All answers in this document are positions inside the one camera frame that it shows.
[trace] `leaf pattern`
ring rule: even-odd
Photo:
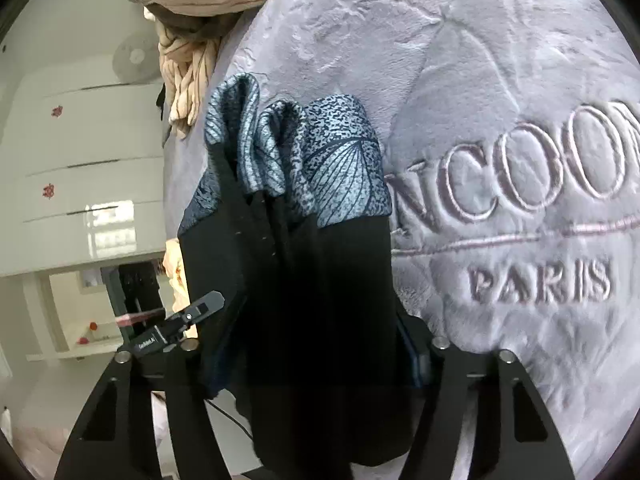
[[[284,196],[291,222],[315,213],[318,227],[391,213],[378,140],[354,96],[333,95],[304,108],[277,101],[258,116],[259,101],[255,77],[239,74],[213,92],[205,118],[206,146],[224,143],[247,195]],[[209,159],[178,235],[212,214],[219,196]]]

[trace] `red flower decal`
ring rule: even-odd
[[[44,188],[42,188],[42,196],[45,196],[49,199],[51,199],[51,197],[53,196],[53,184],[49,183],[48,186],[45,186]]]

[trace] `gray plush blanket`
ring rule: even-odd
[[[516,352],[593,479],[640,406],[640,67],[612,18],[598,0],[268,0],[249,18],[212,88],[251,72],[265,106],[359,98],[405,306],[460,348]],[[202,118],[165,153],[173,237]]]

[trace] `screw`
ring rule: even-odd
[[[180,343],[180,348],[182,348],[185,352],[193,352],[198,349],[200,343],[194,337],[190,337],[185,339],[182,343]]]
[[[131,359],[131,352],[122,350],[116,354],[115,359],[118,364],[123,365],[124,363],[129,362],[129,359]]]
[[[451,345],[451,342],[446,337],[438,336],[433,338],[431,344],[438,350],[446,350]]]
[[[516,354],[514,354],[511,350],[500,350],[500,352],[498,353],[498,356],[502,361],[504,361],[508,365],[518,360],[518,358],[516,357]]]

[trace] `cable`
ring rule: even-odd
[[[218,410],[220,413],[222,413],[224,416],[226,416],[226,418],[228,418],[228,419],[229,419],[229,420],[231,420],[234,424],[236,424],[236,425],[238,426],[238,428],[240,428],[242,431],[244,431],[244,434],[245,434],[246,436],[248,436],[248,437],[249,437],[249,439],[251,439],[251,440],[253,440],[253,439],[254,439],[254,438],[251,436],[251,433],[249,433],[249,432],[246,430],[246,428],[245,428],[242,424],[240,424],[237,420],[235,420],[235,419],[234,419],[231,415],[229,415],[225,410],[223,410],[222,408],[217,407],[217,406],[212,402],[212,400],[209,400],[209,399],[204,399],[204,400],[206,400],[206,401],[207,401],[207,404],[208,404],[209,406],[211,406],[212,408],[214,408],[214,409]]]

